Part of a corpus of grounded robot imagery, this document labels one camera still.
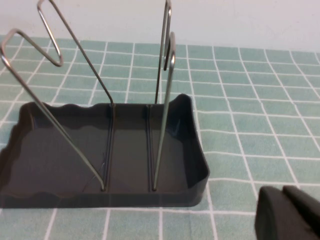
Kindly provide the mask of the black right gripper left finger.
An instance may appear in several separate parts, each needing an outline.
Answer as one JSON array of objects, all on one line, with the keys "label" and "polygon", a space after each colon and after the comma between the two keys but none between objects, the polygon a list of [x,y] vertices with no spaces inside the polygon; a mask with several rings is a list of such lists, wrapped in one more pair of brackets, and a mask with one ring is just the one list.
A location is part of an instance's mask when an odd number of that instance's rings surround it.
[{"label": "black right gripper left finger", "polygon": [[320,220],[306,220],[283,189],[263,186],[259,190],[255,235],[258,240],[318,240]]}]

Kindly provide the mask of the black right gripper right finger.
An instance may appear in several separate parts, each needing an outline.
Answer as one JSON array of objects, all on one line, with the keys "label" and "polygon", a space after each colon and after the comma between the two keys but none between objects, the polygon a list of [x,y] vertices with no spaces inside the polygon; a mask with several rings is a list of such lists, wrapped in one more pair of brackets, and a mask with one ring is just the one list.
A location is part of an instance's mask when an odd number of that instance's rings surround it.
[{"label": "black right gripper right finger", "polygon": [[284,186],[282,192],[306,220],[320,219],[320,202],[295,186]]}]

